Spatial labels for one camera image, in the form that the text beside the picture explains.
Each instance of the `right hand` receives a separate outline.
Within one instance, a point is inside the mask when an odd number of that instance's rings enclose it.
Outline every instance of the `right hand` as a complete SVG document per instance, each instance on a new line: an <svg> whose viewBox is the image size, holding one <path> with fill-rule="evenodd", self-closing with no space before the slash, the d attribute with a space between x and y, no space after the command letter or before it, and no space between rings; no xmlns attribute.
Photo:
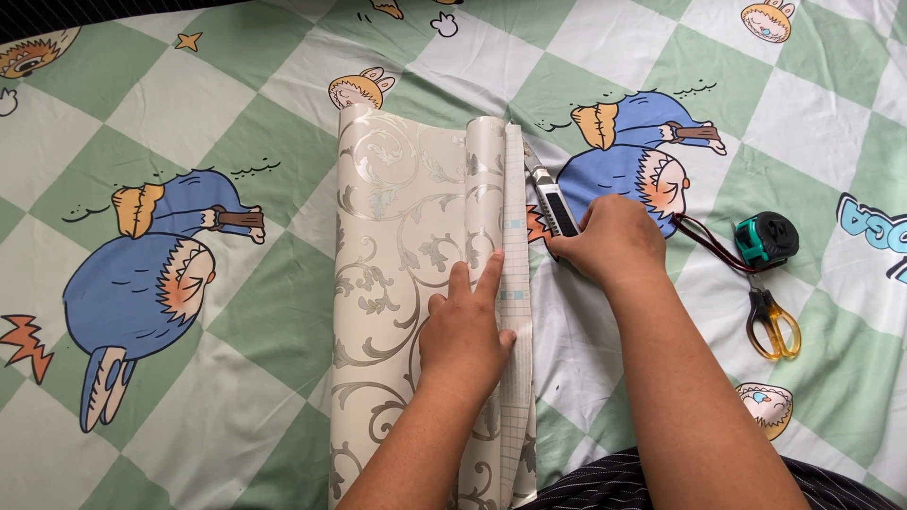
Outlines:
<svg viewBox="0 0 907 510"><path fill-rule="evenodd" d="M618 283L667 275L665 238L641 202L617 194L598 197L580 228L574 237L554 236L548 247L606 292Z"/></svg>

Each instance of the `cartoon bunny-eared face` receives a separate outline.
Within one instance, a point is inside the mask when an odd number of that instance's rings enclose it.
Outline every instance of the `cartoon bunny-eared face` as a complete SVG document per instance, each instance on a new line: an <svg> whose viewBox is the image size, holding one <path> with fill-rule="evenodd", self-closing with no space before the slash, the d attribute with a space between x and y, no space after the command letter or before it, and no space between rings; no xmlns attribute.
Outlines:
<svg viewBox="0 0 907 510"><path fill-rule="evenodd" d="M793 15L794 5L784 4L783 0L766 0L763 4L750 5L740 13L746 28L769 43L783 43L790 37L790 17Z"/></svg>
<svg viewBox="0 0 907 510"><path fill-rule="evenodd" d="M384 93L394 86L392 76L384 76L385 70L381 67L372 67L364 70L359 75L343 76L337 78L327 87L327 94L338 109L343 109L350 104L361 103L381 108L384 102Z"/></svg>

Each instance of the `striped pants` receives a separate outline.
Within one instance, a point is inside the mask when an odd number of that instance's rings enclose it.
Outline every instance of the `striped pants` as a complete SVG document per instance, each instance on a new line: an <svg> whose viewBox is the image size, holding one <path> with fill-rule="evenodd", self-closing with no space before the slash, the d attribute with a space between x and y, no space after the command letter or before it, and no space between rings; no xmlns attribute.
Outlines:
<svg viewBox="0 0 907 510"><path fill-rule="evenodd" d="M902 510L846 476L781 457L814 510ZM520 510L650 510L652 500L636 448L566 475Z"/></svg>

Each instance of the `cartoon character in blue outfit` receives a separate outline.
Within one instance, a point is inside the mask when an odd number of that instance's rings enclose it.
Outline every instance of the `cartoon character in blue outfit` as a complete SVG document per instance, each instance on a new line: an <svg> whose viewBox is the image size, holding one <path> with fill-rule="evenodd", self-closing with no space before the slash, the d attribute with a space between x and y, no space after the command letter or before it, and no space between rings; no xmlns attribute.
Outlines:
<svg viewBox="0 0 907 510"><path fill-rule="evenodd" d="M163 185L113 194L123 234L92 253L63 291L66 326L90 356L79 425L111 423L139 359L180 339L214 280L214 256L191 236L207 229L264 242L261 209L245 207L232 183L193 170Z"/></svg>
<svg viewBox="0 0 907 510"><path fill-rule="evenodd" d="M147 232L191 237L203 229L265 241L260 207L239 203L233 183L213 170L193 170L161 184L123 188L113 194L120 233L138 239Z"/></svg>
<svg viewBox="0 0 907 510"><path fill-rule="evenodd" d="M618 193L647 205L665 237L675 227L671 215L687 205L687 172L677 159L656 150L663 143L709 147L725 155L712 123L694 121L668 95L640 92L615 104L581 106L571 113L593 149L573 156L558 175L564 197L577 218L601 195Z"/></svg>

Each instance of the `left hand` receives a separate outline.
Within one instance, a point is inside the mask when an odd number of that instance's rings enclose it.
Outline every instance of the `left hand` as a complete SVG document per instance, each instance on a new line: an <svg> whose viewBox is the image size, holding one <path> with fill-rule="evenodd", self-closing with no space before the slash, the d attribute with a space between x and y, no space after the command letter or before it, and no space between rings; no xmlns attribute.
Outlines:
<svg viewBox="0 0 907 510"><path fill-rule="evenodd" d="M428 321L419 335L422 375L419 389L430 387L480 407L501 380L516 333L498 331L494 300L501 285L503 250L488 259L475 292L465 262L451 268L448 297L428 300Z"/></svg>

